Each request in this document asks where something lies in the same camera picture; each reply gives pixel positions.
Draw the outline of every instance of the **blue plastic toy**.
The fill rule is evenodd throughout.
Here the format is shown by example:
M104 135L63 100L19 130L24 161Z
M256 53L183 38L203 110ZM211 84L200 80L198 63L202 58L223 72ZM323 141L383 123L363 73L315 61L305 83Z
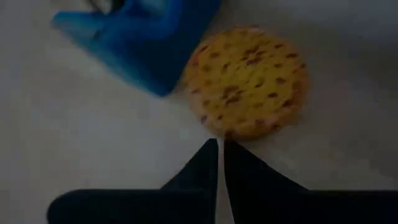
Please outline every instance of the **blue plastic toy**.
M121 9L59 12L53 23L124 80L157 95L172 91L221 0L166 0L159 14L144 0Z

